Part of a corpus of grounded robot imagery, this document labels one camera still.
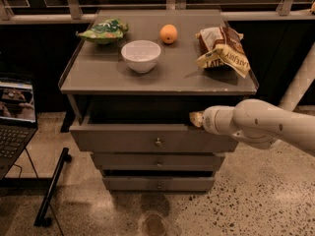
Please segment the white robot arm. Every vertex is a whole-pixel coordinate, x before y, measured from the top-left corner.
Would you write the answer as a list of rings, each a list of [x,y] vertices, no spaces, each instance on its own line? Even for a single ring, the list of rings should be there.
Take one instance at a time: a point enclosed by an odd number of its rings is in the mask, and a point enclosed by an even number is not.
[[[189,114],[194,126],[215,135],[227,135],[258,149],[280,141],[315,156],[315,117],[294,112],[315,79],[315,53],[310,50],[286,90],[280,105],[246,99],[234,107],[211,106]]]

